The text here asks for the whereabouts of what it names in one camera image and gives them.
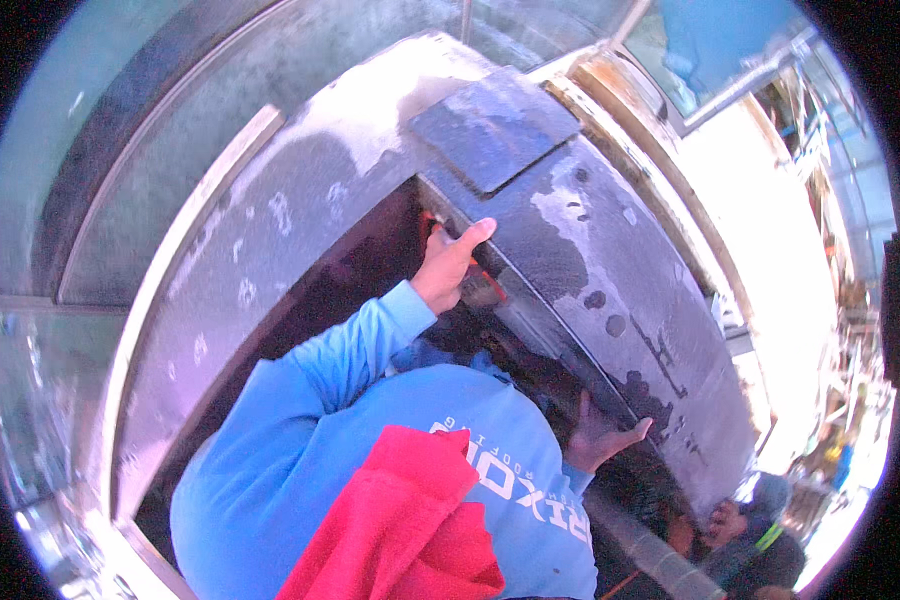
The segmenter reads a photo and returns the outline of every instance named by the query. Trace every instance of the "man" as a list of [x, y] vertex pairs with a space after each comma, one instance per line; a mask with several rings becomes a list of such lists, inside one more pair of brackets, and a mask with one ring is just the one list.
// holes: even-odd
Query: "man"
[[786, 479], [761, 473], [749, 503], [727, 500], [711, 515], [710, 553], [700, 568], [731, 600], [758, 598], [766, 587], [791, 589], [800, 578], [804, 548], [779, 522], [790, 497]]
[[543, 414], [494, 376], [499, 369], [441, 364], [381, 378], [456, 306], [473, 250], [495, 229], [483, 219], [453, 241], [436, 227], [411, 281], [254, 368], [170, 506], [177, 563], [198, 597], [272, 600], [387, 425], [469, 430], [466, 459], [480, 480], [465, 500], [484, 505], [502, 597], [593, 597], [581, 496], [597, 467], [644, 439], [652, 421], [618, 432], [585, 392], [564, 457]]

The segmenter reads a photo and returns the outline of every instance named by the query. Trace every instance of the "worker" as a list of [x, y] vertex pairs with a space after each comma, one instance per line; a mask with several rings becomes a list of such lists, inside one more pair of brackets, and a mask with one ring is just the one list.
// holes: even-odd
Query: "worker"
[[792, 589], [806, 563], [804, 548], [780, 524], [792, 497], [790, 482], [761, 473], [746, 504], [726, 500], [710, 516], [700, 569], [730, 600], [753, 600], [765, 587]]
[[468, 430], [466, 460], [479, 481], [465, 500], [484, 507], [500, 597], [593, 597], [582, 494], [652, 420], [619, 431], [584, 392], [564, 454], [540, 409], [499, 369], [441, 364], [383, 377], [392, 357], [456, 306], [474, 249], [496, 227], [483, 219], [456, 240], [435, 227], [410, 281], [255, 366], [171, 500], [175, 558], [197, 597], [273, 600], [385, 426]]

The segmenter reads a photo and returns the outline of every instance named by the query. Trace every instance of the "blue long-sleeve shirt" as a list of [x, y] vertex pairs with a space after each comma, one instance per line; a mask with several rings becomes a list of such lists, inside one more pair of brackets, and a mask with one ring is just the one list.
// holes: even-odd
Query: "blue long-sleeve shirt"
[[346, 322], [253, 369], [173, 493], [177, 563], [201, 600], [272, 600], [386, 425], [470, 430], [502, 597], [592, 598], [581, 494], [537, 406], [512, 385], [437, 365], [381, 378], [436, 318], [407, 281]]

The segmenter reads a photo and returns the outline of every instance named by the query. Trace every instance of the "metal pole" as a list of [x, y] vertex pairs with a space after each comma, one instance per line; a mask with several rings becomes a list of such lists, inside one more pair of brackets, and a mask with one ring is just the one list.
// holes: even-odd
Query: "metal pole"
[[473, 18], [473, 0], [463, 0], [462, 22], [459, 27], [459, 40], [470, 45], [470, 21]]

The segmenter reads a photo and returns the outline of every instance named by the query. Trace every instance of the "red towel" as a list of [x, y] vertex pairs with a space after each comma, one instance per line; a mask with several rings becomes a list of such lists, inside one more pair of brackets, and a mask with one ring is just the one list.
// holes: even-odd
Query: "red towel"
[[490, 598], [504, 577], [484, 528], [469, 431], [388, 425], [340, 492], [276, 600]]

